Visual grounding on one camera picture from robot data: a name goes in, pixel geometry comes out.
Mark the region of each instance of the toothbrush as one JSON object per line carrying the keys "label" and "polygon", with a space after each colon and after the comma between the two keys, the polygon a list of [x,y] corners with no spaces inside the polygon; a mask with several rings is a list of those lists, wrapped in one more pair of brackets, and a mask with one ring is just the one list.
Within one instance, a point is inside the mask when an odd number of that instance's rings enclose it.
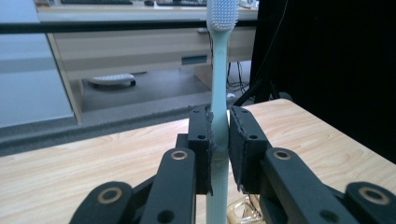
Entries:
{"label": "toothbrush", "polygon": [[228,119],[226,104],[227,44],[238,20],[238,0],[207,0],[206,26],[213,39],[212,131],[216,149],[212,156],[213,196],[206,196],[206,223],[226,223],[228,193]]}

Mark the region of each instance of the wooden tabletop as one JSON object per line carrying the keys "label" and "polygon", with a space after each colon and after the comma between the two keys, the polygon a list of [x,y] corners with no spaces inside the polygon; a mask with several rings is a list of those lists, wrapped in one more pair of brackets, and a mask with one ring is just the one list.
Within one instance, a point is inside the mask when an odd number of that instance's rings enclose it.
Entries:
{"label": "wooden tabletop", "polygon": [[[327,185],[344,191],[368,181],[396,194],[396,165],[294,103],[250,105],[273,147],[295,151]],[[136,186],[155,175],[163,153],[186,133],[186,119],[0,158],[1,223],[68,223],[95,187],[108,181]],[[237,192],[230,171],[229,198]],[[205,196],[197,198],[205,223]]]}

